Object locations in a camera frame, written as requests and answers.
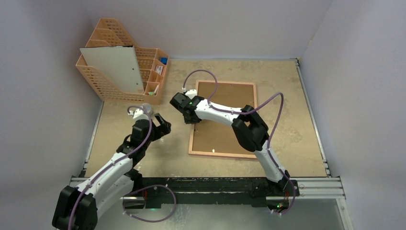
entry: wooden frame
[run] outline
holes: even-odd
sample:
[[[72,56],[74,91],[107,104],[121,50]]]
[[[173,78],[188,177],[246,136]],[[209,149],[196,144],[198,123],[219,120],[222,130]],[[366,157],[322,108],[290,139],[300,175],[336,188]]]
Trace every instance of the wooden frame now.
[[[200,82],[214,83],[213,80],[197,80],[196,81],[196,90],[199,89],[199,83]],[[255,83],[252,83],[252,82],[239,82],[239,81],[218,81],[218,83],[252,85],[253,93],[254,93],[254,108],[256,108],[258,106],[257,105],[257,86],[256,86]],[[189,151],[188,151],[189,155],[209,156],[209,157],[224,157],[224,158],[235,158],[235,159],[252,159],[252,160],[257,159],[257,157],[255,155],[252,155],[252,154],[193,151],[194,129],[195,129],[194,124],[192,124],[192,126],[191,126],[191,134],[190,134],[190,138],[189,138]]]

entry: desk organizer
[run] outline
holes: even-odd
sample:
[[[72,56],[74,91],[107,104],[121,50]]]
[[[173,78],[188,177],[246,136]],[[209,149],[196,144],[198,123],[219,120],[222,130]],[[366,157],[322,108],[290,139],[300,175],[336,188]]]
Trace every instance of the desk organizer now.
[[[170,64],[169,56],[165,52],[158,48],[140,47],[118,20],[113,18],[100,18],[85,47],[101,46],[134,46],[145,89],[143,94],[121,91],[95,67],[88,66],[80,55],[76,68],[103,101],[160,104]],[[163,66],[161,74],[155,72],[156,66]],[[153,92],[157,86],[157,93],[149,95],[148,92]]]

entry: blue object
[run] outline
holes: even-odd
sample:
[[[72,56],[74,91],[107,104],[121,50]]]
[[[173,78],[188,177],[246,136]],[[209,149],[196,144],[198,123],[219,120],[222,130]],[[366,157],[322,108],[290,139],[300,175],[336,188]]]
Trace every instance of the blue object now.
[[[166,63],[168,62],[168,58],[167,57],[161,57],[162,64],[166,65]]]

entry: white board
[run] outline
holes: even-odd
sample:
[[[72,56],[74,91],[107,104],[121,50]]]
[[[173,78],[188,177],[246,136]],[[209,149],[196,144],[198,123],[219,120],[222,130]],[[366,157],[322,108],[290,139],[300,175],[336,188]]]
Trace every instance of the white board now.
[[[88,66],[98,69],[123,92],[144,93],[137,57],[132,46],[80,48]]]

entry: small box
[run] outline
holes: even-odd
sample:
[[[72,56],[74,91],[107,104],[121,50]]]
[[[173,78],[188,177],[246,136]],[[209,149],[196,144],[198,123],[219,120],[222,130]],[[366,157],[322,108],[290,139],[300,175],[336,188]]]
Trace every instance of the small box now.
[[[166,65],[166,63],[168,62],[168,58],[167,57],[161,57],[162,64]]]
[[[164,69],[163,66],[156,66],[155,67],[155,72],[157,72],[158,74],[162,75],[162,70]]]

